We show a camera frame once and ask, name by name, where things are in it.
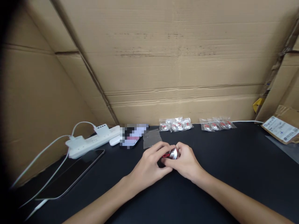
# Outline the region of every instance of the power strip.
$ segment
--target power strip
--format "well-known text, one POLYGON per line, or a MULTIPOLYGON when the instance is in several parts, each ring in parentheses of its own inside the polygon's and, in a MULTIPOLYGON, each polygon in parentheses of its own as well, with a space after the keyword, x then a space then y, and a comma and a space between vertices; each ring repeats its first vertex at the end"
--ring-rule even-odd
MULTIPOLYGON (((106 125, 102 125, 98 128, 102 128, 103 130, 105 129, 106 125)), ((81 144, 78 147, 71 148, 69 147, 69 158, 71 159, 77 159, 80 156, 83 156, 86 152, 96 149, 107 142, 109 142, 110 139, 120 135, 120 126, 115 126, 113 128, 107 128, 108 131, 106 132, 101 132, 101 135, 99 136, 98 134, 95 136, 92 136, 90 138, 85 139, 85 144, 81 144)))

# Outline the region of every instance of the label sticker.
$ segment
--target label sticker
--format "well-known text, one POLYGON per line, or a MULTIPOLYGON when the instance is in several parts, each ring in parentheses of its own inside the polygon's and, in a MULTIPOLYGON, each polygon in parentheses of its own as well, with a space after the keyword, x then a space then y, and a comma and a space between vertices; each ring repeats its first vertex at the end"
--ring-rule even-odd
POLYGON ((283 140, 284 142, 290 141, 295 137, 299 130, 298 128, 282 121, 281 119, 272 116, 267 120, 263 127, 273 133, 277 138, 283 140))

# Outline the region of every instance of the cable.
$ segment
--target cable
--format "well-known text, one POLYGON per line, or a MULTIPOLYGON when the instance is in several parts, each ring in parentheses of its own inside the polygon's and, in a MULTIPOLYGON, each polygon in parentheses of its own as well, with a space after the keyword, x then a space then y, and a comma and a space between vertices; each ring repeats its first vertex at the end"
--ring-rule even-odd
POLYGON ((10 187, 10 189, 12 189, 16 183, 22 178, 22 176, 27 172, 27 170, 34 164, 34 162, 40 157, 41 154, 43 154, 51 145, 53 145, 58 139, 62 138, 62 137, 71 137, 70 135, 63 135, 58 137, 57 139, 55 139, 54 141, 52 141, 51 144, 49 144, 46 148, 44 148, 43 151, 41 151, 35 158, 34 160, 32 160, 32 162, 27 166, 27 168, 21 173, 21 175, 15 180, 15 182, 12 184, 12 186, 10 187))
POLYGON ((257 122, 257 123, 264 123, 262 121, 231 121, 231 122, 257 122))
POLYGON ((232 122, 256 122, 256 123, 264 123, 264 122, 261 122, 261 121, 232 121, 232 122))
MULTIPOLYGON (((91 124, 94 128, 96 128, 96 126, 95 126, 93 123, 90 123, 90 122, 88 122, 88 121, 82 121, 82 122, 79 122, 78 124, 81 124, 81 123, 89 123, 89 124, 91 124)), ((75 129, 76 129, 76 127, 78 126, 78 124, 76 124, 75 127, 73 128, 72 136, 74 136, 74 132, 75 132, 75 129)))
POLYGON ((46 202, 48 199, 43 200, 41 203, 39 203, 38 206, 35 207, 35 209, 30 213, 30 215, 25 219, 24 222, 26 222, 37 210, 39 210, 46 202))
MULTIPOLYGON (((35 163, 35 161, 40 157, 41 154, 43 154, 51 145, 53 145, 58 139, 62 138, 62 137, 69 137, 72 138, 75 132, 76 127, 81 124, 81 123, 89 123, 91 124, 94 128, 96 128, 96 126, 93 123, 90 123, 88 121, 82 121, 79 122, 78 124, 75 125, 75 127, 73 128, 73 132, 72 135, 63 135, 58 137, 57 139, 55 139, 51 144, 49 144, 46 148, 44 148, 35 158, 34 160, 32 160, 32 162, 27 166, 27 168, 21 173, 21 175, 15 180, 15 182, 12 184, 12 186, 10 187, 10 189, 12 189, 16 183, 22 178, 22 176, 27 172, 27 170, 35 163)), ((69 156, 69 150, 68 153, 65 156, 65 159, 63 160, 63 162, 60 164, 60 166, 57 168, 57 170, 55 171, 55 173, 53 173, 53 175, 50 177, 50 179, 45 183, 45 185, 31 198, 29 199, 26 203, 24 203, 23 205, 21 205, 19 208, 22 208, 24 205, 28 204, 32 199, 34 199, 46 186, 47 184, 52 180, 52 178, 55 176, 55 174, 58 172, 58 170, 61 168, 61 166, 64 164, 64 162, 66 161, 66 159, 69 156)), ((27 219, 29 219, 36 210, 38 210, 41 206, 43 206, 45 203, 47 202, 47 200, 43 200, 33 211, 32 213, 29 215, 29 217, 27 217, 27 219)))
POLYGON ((64 162, 66 161, 66 159, 68 158, 68 156, 69 156, 69 150, 68 150, 68 153, 66 154, 63 162, 57 168, 57 170, 55 171, 55 173, 53 173, 53 175, 50 177, 50 179, 45 183, 45 185, 31 199, 29 199, 26 203, 22 204, 19 208, 22 208, 24 205, 28 204, 32 199, 34 199, 47 186, 47 184, 52 180, 52 178, 58 172, 58 170, 60 169, 60 167, 64 164, 64 162))

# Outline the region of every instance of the hand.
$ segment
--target hand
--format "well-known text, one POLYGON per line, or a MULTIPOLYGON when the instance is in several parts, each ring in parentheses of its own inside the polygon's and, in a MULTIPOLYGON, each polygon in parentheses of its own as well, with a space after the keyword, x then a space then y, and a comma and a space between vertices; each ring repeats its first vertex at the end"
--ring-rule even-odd
POLYGON ((180 157, 176 160, 163 158, 161 161, 166 167, 177 170, 183 177, 192 182, 207 173, 198 163, 192 148, 181 142, 177 143, 176 148, 181 154, 180 157))
POLYGON ((173 169, 171 167, 158 167, 158 160, 167 152, 174 149, 175 145, 166 142, 158 142, 151 148, 145 150, 142 158, 133 171, 125 177, 130 189, 138 194, 145 188, 153 185, 173 169))

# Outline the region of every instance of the power outlet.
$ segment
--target power outlet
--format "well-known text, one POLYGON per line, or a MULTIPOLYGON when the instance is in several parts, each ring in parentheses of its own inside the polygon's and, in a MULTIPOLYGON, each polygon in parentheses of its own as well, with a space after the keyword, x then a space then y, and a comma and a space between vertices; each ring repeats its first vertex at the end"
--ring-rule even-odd
POLYGON ((96 148, 99 148, 100 146, 106 144, 109 142, 110 139, 113 139, 114 137, 120 135, 120 126, 115 126, 113 128, 109 129, 109 132, 107 134, 102 134, 102 136, 99 136, 98 134, 95 136, 92 136, 90 138, 85 139, 86 144, 80 145, 76 148, 69 148, 69 158, 71 159, 77 159, 80 156, 83 156, 86 152, 90 150, 94 150, 96 148))

